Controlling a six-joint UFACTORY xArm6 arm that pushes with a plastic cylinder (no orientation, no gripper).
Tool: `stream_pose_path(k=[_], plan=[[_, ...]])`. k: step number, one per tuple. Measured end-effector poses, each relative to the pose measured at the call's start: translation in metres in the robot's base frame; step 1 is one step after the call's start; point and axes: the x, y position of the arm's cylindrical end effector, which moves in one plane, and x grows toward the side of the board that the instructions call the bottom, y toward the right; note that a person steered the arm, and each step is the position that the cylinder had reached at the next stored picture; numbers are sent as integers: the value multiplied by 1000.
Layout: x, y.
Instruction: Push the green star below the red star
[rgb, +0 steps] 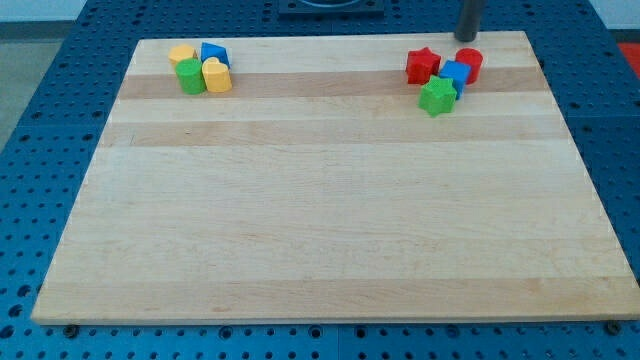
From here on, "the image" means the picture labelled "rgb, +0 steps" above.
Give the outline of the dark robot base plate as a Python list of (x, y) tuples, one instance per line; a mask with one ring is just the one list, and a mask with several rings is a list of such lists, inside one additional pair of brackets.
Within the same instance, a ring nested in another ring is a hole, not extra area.
[(383, 14), (383, 0), (277, 0), (280, 16)]

